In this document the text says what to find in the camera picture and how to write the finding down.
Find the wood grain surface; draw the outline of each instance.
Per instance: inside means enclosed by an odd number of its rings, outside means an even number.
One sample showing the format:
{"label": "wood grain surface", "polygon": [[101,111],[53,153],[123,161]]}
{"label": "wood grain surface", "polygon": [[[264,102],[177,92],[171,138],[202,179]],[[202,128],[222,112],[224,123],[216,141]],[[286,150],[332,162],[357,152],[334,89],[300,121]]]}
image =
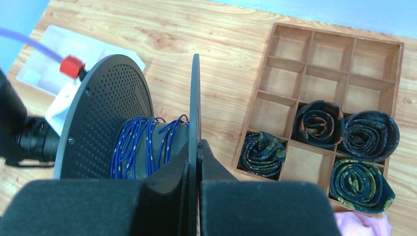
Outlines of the wood grain surface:
{"label": "wood grain surface", "polygon": [[[395,116],[401,141],[388,172],[397,197],[387,214],[394,227],[392,235],[415,233],[417,40],[199,0],[51,0],[31,37],[39,40],[49,25],[57,25],[136,51],[147,65],[145,76],[155,114],[167,120],[188,113],[191,60],[199,53],[203,138],[216,158],[231,169],[275,22],[405,43]],[[22,49],[8,77],[29,111],[43,115],[53,97],[15,80],[31,52],[28,47]],[[21,170],[4,164],[0,168],[2,212],[24,184],[52,176],[52,170]]]}

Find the pink cloth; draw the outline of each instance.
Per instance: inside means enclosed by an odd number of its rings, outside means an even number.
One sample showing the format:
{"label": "pink cloth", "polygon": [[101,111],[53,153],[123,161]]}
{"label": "pink cloth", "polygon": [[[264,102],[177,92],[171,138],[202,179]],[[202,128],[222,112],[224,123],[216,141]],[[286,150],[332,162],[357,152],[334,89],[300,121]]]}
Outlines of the pink cloth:
{"label": "pink cloth", "polygon": [[391,234],[392,226],[385,213],[382,219],[352,211],[338,212],[334,216],[343,236],[389,236]]}

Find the blue tube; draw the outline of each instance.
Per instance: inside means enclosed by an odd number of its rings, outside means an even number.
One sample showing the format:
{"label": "blue tube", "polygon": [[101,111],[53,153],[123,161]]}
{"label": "blue tube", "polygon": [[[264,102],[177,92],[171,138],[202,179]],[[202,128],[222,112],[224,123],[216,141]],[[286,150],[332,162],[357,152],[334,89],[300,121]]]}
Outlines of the blue tube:
{"label": "blue tube", "polygon": [[136,117],[127,120],[123,124],[112,156],[110,178],[136,179],[136,152],[142,135],[145,135],[144,138],[146,140],[146,151],[144,153],[146,176],[149,177],[158,171],[162,160],[163,165],[168,163],[175,133],[180,124],[185,123],[188,125],[188,118],[186,115],[182,115],[177,120],[166,124],[158,130],[159,134],[161,132],[165,132],[165,134],[163,135],[162,142],[159,144],[157,164],[155,165],[154,155],[156,153],[153,153],[153,146],[155,144],[152,142],[152,135],[156,125],[162,122],[166,123],[161,117]]}
{"label": "blue tube", "polygon": [[59,64],[61,63],[63,59],[60,55],[53,52],[51,49],[45,47],[44,45],[40,44],[39,42],[36,42],[35,40],[29,37],[26,37],[23,34],[20,34],[20,33],[17,33],[8,29],[0,28],[0,36],[28,44],[29,46],[33,47],[37,51],[43,53],[45,56],[48,56],[49,58],[51,58],[52,60],[56,61]]}

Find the red tube fitting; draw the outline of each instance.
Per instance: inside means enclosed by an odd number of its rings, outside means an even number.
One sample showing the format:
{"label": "red tube fitting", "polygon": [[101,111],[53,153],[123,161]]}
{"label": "red tube fitting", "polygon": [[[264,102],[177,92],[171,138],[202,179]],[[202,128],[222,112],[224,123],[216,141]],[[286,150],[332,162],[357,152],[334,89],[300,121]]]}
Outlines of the red tube fitting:
{"label": "red tube fitting", "polygon": [[73,79],[77,79],[85,66],[86,65],[80,59],[69,55],[62,60],[60,72]]}

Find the rolled necktie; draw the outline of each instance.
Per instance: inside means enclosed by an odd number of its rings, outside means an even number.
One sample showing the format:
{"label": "rolled necktie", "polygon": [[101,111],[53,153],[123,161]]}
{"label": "rolled necktie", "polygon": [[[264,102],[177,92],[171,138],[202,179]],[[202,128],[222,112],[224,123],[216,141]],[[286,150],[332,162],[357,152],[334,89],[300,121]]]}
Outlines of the rolled necktie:
{"label": "rolled necktie", "polygon": [[342,142],[343,113],[332,102],[314,101],[297,111],[292,139],[320,148],[334,148]]}
{"label": "rolled necktie", "polygon": [[394,119],[380,111],[365,111],[345,118],[345,134],[337,152],[356,160],[380,162],[400,141]]}
{"label": "rolled necktie", "polygon": [[284,145],[275,136],[265,132],[249,134],[243,143],[239,167],[254,175],[273,178],[281,171],[285,154]]}
{"label": "rolled necktie", "polygon": [[383,212],[395,198],[393,190],[374,163],[348,158],[334,164],[330,195],[348,208],[363,213]]}

